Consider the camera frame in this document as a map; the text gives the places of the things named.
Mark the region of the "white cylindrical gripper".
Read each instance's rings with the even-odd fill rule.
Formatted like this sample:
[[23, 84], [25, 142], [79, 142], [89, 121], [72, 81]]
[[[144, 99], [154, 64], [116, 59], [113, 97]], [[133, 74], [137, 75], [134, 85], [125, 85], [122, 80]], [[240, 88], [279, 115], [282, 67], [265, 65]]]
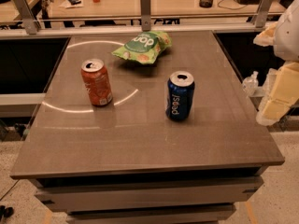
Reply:
[[285, 62], [269, 72], [256, 121], [271, 126], [280, 121], [299, 100], [299, 0], [293, 0], [278, 22], [270, 24], [253, 39], [258, 46], [274, 45], [274, 53]]

